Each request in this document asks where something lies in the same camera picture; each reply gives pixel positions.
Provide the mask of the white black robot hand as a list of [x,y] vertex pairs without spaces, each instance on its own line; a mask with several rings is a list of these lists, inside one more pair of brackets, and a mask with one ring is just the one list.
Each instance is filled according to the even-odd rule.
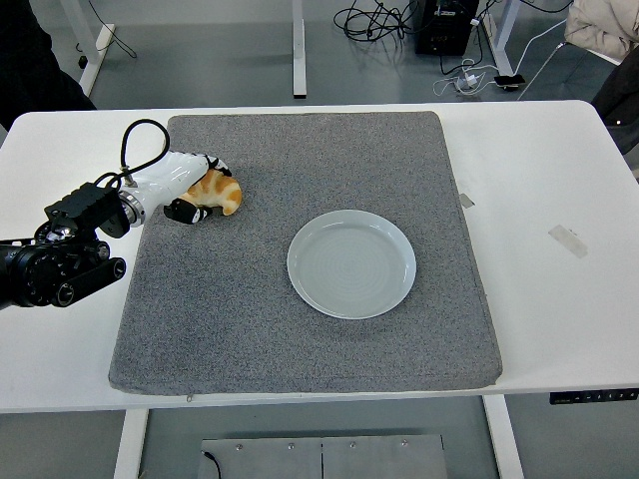
[[215,208],[229,216],[242,202],[241,187],[222,160],[172,151],[124,181],[119,196],[132,227],[158,207],[169,219],[191,225]]

